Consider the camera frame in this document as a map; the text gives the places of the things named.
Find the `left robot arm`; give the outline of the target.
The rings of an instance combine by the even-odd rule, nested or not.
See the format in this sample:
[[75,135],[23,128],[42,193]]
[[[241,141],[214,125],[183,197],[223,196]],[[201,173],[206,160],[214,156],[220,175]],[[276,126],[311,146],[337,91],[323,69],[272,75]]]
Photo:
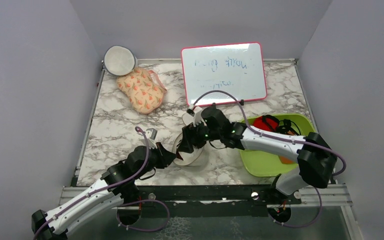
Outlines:
[[69,227],[79,224],[93,211],[115,204],[141,205],[135,181],[155,169],[168,167],[177,155],[160,142],[155,147],[137,146],[125,160],[112,165],[87,190],[49,211],[37,210],[31,216],[35,240],[66,240]]

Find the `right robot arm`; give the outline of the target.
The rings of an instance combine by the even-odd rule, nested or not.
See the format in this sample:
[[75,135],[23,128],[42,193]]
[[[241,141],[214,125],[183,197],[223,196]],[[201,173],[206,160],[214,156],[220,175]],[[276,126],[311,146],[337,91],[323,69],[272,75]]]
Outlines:
[[183,159],[182,154],[193,154],[212,141],[220,141],[227,148],[266,152],[297,163],[293,170],[277,176],[268,190],[269,199],[276,204],[306,186],[327,188],[337,162],[334,151],[316,132],[302,136],[258,129],[246,121],[229,121],[215,106],[193,114],[192,122],[182,128],[176,154]]

